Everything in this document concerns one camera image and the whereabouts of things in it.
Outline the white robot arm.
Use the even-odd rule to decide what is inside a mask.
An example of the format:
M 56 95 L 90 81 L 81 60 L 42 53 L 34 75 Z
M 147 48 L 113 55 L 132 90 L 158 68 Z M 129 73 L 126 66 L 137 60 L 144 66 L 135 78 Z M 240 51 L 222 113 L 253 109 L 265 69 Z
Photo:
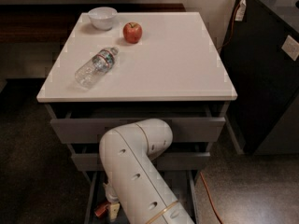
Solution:
M 172 140 L 171 128 L 160 119 L 122 125 L 101 138 L 107 199 L 121 204 L 130 224 L 194 224 L 151 162 Z

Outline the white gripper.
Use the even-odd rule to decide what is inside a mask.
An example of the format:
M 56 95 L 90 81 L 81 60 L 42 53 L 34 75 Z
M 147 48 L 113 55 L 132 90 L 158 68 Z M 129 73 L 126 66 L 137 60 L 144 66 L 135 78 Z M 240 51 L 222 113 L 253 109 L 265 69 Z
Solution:
M 118 203 L 118 195 L 116 194 L 115 190 L 109 182 L 104 183 L 103 187 L 105 189 L 106 198 L 110 202 L 110 205 L 108 206 L 109 219 L 115 220 L 118 216 L 121 207 L 121 205 Z

